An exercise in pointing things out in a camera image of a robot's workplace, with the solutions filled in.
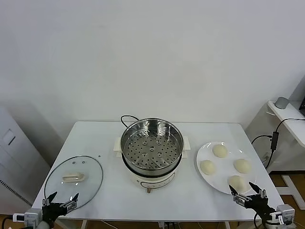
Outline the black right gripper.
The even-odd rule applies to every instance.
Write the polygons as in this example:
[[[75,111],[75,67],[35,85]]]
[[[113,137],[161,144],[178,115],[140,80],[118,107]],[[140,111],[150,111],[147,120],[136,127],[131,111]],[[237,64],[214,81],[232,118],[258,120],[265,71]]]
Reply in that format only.
[[[233,201],[246,209],[253,209],[259,216],[269,216],[275,212],[275,209],[268,205],[268,197],[266,190],[261,189],[258,185],[249,182],[251,188],[256,192],[255,195],[244,196],[238,194],[238,192],[229,185],[231,194],[233,195]]]

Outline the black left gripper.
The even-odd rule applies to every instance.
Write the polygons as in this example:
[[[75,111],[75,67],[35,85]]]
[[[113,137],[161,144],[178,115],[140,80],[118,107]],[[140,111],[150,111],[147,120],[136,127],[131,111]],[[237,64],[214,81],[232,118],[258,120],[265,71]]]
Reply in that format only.
[[[53,225],[59,216],[65,216],[67,211],[73,211],[77,208],[79,193],[66,203],[52,203],[56,195],[57,192],[54,192],[42,200],[42,220],[48,225]]]

